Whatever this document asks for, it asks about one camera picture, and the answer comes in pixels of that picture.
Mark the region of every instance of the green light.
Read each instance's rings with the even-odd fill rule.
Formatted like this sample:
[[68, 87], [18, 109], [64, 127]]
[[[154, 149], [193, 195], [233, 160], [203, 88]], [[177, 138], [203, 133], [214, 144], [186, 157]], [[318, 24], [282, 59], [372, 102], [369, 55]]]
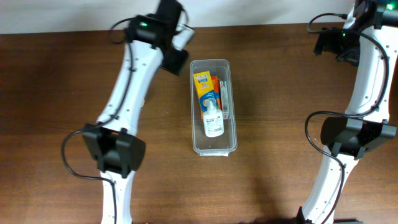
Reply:
[[388, 5], [387, 5], [387, 9], [388, 9], [388, 10], [393, 10], [395, 7], [396, 7], [396, 6], [393, 5], [393, 4], [388, 4]]

